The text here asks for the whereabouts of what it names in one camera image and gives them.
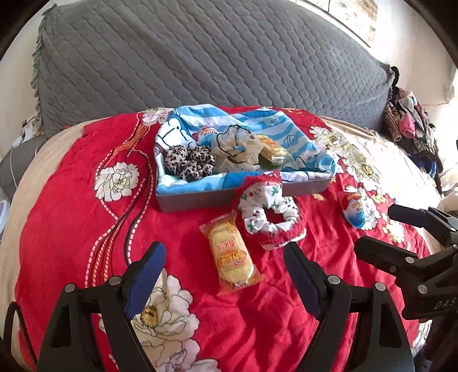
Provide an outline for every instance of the pile of clothes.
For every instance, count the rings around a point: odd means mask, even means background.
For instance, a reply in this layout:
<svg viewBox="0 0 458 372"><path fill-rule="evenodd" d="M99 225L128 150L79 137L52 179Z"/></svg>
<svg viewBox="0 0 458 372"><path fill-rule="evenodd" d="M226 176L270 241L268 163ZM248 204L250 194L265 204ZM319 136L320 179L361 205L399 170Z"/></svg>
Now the pile of clothes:
<svg viewBox="0 0 458 372"><path fill-rule="evenodd" d="M391 99L385 106L382 132L404 149L418 168L434 179L437 191L442 194L439 174L443 172L443 165L434 138L436 128L413 92L396 87L397 80L398 73Z"/></svg>

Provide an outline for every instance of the pink clothing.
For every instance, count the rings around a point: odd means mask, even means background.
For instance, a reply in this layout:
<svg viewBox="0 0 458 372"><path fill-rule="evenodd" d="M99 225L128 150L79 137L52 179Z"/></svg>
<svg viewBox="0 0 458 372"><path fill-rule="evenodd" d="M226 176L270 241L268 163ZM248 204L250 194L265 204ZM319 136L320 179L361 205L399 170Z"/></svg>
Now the pink clothing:
<svg viewBox="0 0 458 372"><path fill-rule="evenodd" d="M404 137L415 138L415 124L409 113L403 114L399 121L399 131Z"/></svg>

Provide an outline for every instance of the yellow wrapper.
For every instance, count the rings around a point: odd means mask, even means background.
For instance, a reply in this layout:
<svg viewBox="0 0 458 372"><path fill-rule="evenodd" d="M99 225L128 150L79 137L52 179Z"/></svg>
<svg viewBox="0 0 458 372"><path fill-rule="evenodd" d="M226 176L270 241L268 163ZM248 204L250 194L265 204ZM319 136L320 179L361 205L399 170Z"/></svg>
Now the yellow wrapper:
<svg viewBox="0 0 458 372"><path fill-rule="evenodd" d="M256 134L256 137L261 141L263 145L261 156L267 159L273 165L282 165L286 161L286 158L290 156L288 151L286 151L270 137L264 134Z"/></svg>
<svg viewBox="0 0 458 372"><path fill-rule="evenodd" d="M200 227L210 242L222 293L234 292L262 280L235 225L235 218L233 211Z"/></svg>

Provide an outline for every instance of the floral pattern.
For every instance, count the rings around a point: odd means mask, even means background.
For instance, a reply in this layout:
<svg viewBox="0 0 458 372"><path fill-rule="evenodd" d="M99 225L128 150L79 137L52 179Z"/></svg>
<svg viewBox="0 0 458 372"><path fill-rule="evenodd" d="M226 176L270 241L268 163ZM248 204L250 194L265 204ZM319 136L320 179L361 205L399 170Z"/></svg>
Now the floral pattern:
<svg viewBox="0 0 458 372"><path fill-rule="evenodd" d="M350 174L356 183L362 183L367 191L377 190L379 194L385 194L380 185L380 176L368 163L366 156L340 133L327 128L313 126L310 129L317 141L324 143L326 148L342 158L346 165L345 171Z"/></svg>
<svg viewBox="0 0 458 372"><path fill-rule="evenodd" d="M324 201L324 197L321 194L312 194L312 196L316 199L319 200L320 202Z"/></svg>
<svg viewBox="0 0 458 372"><path fill-rule="evenodd" d="M402 243L405 240L404 227L398 221L389 219L385 213L382 213L382 218L387 222L387 225L382 228L383 232L388 234L393 243Z"/></svg>
<svg viewBox="0 0 458 372"><path fill-rule="evenodd" d="M282 111L289 112L291 114L296 114L296 115L304 115L304 111L300 109L282 109Z"/></svg>
<svg viewBox="0 0 458 372"><path fill-rule="evenodd" d="M132 190L138 184L139 175L134 164L117 163L114 167L102 169L95 178L96 197L112 202L132 195Z"/></svg>
<svg viewBox="0 0 458 372"><path fill-rule="evenodd" d="M380 189L380 177L373 168L367 163L367 158L356 148L347 151L342 160L347 166L345 169L348 174L353 176L357 183L362 183L367 191Z"/></svg>
<svg viewBox="0 0 458 372"><path fill-rule="evenodd" d="M192 301L191 293L163 269L145 308L131 322L158 372L221 372L214 359L196 360L200 346L192 337L199 319L189 312ZM102 320L99 327L105 331Z"/></svg>
<svg viewBox="0 0 458 372"><path fill-rule="evenodd" d="M327 128L313 126L310 133L314 135L316 140L323 142L329 150L334 151L341 158L345 156L344 152L354 147L344 136Z"/></svg>
<svg viewBox="0 0 458 372"><path fill-rule="evenodd" d="M372 195L371 198L377 204L384 204L387 202L387 198L385 197L385 195L382 195L382 194Z"/></svg>
<svg viewBox="0 0 458 372"><path fill-rule="evenodd" d="M143 112L143 124L145 126L151 126L156 123L162 125L167 121L169 114L173 110L174 109L166 109L164 107L157 107L155 109L146 110Z"/></svg>

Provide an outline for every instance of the beige sheet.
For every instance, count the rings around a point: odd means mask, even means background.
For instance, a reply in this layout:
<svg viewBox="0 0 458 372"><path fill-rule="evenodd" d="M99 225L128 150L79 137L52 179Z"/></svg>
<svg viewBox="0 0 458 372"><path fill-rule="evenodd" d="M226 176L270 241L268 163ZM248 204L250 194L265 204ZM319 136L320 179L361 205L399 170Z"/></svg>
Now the beige sheet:
<svg viewBox="0 0 458 372"><path fill-rule="evenodd" d="M433 181L421 173L393 143L352 124L330 118L322 119L328 126L347 137L367 157L374 159L385 183L383 186L396 196L398 203L412 208L438 205L440 197ZM0 324L5 319L9 303L15 299L14 287L19 274L19 239L27 216L48 178L56 171L72 144L81 137L83 127L91 122L94 120L69 128L51 138L38 152L21 180L0 247ZM432 252L440 249L433 239L426 241ZM17 331L15 324L13 334L16 335ZM16 359L24 364L17 337L13 337L12 350Z"/></svg>
<svg viewBox="0 0 458 372"><path fill-rule="evenodd" d="M436 184L427 174L420 172L406 153L378 133L361 129L345 121L327 117L321 119L331 128L343 134L367 158L374 159L384 190L396 197L396 203L415 209L436 208L441 196ZM425 239L430 252L441 250L441 245L425 230L417 229Z"/></svg>

